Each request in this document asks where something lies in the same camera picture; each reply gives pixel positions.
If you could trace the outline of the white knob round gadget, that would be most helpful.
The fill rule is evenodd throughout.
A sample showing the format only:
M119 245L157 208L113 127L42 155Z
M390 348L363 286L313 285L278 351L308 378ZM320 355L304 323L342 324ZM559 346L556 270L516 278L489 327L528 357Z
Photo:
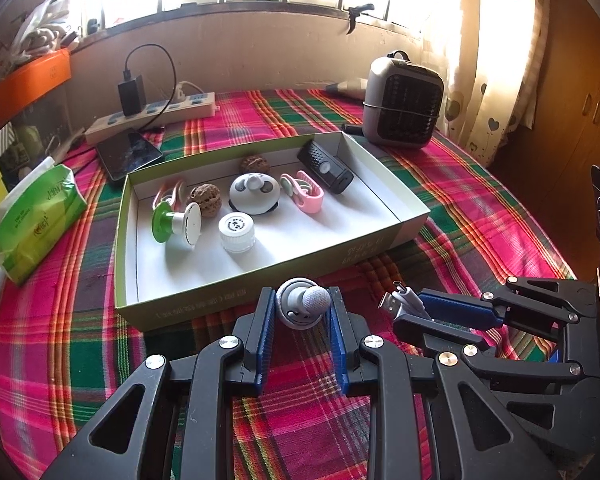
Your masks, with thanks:
M291 278L276 290L277 316L292 330L310 330L332 304L327 289L308 278Z

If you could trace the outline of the white bottle cap jar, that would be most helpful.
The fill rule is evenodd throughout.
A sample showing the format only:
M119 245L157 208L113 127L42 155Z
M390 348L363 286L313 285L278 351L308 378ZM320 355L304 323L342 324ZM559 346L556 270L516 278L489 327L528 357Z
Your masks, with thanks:
M231 212L218 223L222 247L230 254L249 252L256 242L254 221L249 214Z

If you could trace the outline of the panda white round gadget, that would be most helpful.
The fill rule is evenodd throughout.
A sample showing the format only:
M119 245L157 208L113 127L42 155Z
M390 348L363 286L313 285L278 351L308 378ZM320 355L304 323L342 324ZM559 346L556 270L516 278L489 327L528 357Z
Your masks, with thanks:
M241 174L230 185L228 204L234 211L260 216L277 208L280 185L269 174Z

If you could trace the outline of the green white spool gadget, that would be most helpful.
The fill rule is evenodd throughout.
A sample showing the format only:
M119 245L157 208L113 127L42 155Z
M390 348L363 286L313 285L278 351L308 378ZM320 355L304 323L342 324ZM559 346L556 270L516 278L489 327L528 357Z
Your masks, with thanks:
M160 203L151 215L151 234L158 243L166 243L172 236L181 237L191 248L199 240L202 215L197 203L188 204L183 211L174 211L166 203Z

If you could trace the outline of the large brown walnut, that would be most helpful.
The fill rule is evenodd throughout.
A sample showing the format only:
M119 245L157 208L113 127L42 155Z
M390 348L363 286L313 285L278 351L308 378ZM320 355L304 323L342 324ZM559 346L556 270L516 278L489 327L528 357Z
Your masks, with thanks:
M198 205L204 218L214 218L222 207L220 189L211 183L195 186L189 193L189 201Z

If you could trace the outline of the pink clip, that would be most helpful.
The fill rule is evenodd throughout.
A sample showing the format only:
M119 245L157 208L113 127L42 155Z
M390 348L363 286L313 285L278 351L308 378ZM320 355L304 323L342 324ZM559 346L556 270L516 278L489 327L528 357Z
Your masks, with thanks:
M188 193L183 179L172 180L161 185L152 201L152 209L156 210L161 204L167 204L172 211L182 211L186 207Z
M279 185L287 196L304 214L317 214L321 211L324 190L304 171L280 175Z

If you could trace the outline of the black rectangular device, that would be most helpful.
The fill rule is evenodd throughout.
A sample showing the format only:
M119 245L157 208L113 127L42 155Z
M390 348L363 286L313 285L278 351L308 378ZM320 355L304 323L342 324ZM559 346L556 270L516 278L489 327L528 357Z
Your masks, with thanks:
M309 141L300 148L298 159L332 194L341 194L353 181L352 171L315 141Z

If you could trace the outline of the small brown walnut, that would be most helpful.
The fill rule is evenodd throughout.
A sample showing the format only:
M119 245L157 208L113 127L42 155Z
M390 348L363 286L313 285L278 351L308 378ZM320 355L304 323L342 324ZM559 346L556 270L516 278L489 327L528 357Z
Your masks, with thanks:
M240 162L239 171L242 174L252 174L253 172L257 172L258 174L269 174L270 164L262 155L252 154L246 156Z

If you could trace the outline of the green white cardboard tray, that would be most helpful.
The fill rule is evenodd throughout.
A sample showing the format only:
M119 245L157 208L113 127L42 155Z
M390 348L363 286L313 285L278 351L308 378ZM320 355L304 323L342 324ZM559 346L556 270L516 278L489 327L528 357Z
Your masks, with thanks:
M196 243L180 234L160 243L151 233L152 202L160 188L184 181L228 190L248 155L263 156L273 177L302 169L298 154L315 143L343 163L353 180L340 194L326 193L320 211L306 214L287 195L254 217L254 244L242 254L222 245L218 217L196 223ZM256 299L261 288L288 278L319 278L414 240L429 208L381 161L381 151L342 132L290 136L162 162L129 174L114 240L114 308L147 332Z

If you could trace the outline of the grey black mini heater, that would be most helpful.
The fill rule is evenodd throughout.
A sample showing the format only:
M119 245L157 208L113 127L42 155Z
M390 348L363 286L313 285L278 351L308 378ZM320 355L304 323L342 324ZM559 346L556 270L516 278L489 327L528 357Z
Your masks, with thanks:
M423 148L439 118L444 83L424 66L394 50L370 64L362 131L373 144Z

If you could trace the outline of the white plug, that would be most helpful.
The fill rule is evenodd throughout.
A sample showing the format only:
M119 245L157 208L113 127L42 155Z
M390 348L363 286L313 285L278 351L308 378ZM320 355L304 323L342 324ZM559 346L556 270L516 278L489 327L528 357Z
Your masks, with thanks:
M193 90L194 94L203 94L204 90L202 90L198 84L194 84L191 81L188 80L181 80L176 84L175 87L175 94L174 94L174 101L175 102L183 102L187 99L188 94L186 93L186 90Z

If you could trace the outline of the green tissue pack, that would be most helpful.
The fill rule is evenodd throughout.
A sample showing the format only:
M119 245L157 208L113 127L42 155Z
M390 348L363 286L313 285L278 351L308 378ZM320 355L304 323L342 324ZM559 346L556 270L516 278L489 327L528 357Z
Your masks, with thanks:
M86 209L73 171L46 157L0 203L0 268L23 284Z

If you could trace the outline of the white power strip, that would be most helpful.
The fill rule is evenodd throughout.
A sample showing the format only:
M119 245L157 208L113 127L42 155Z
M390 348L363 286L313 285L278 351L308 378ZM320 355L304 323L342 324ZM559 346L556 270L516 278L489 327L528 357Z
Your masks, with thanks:
M149 103L133 116L117 112L98 118L85 130L84 138L88 145L95 145L128 129L164 127L174 122L212 117L215 112L214 92L193 94L186 96L182 102L172 102L169 105L166 105L166 101Z

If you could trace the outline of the heart pattern curtain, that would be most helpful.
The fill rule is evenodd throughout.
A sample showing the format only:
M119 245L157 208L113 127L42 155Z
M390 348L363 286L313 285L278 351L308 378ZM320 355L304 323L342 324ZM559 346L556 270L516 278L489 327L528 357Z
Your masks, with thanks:
M490 166L518 127L534 123L550 0L445 0L448 33L442 132Z

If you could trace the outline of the orange box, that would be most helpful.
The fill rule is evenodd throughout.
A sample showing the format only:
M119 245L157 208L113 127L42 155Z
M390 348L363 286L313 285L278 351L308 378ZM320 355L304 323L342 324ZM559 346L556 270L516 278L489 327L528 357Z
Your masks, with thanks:
M9 74L0 82L0 129L27 106L70 78L67 49L37 58Z

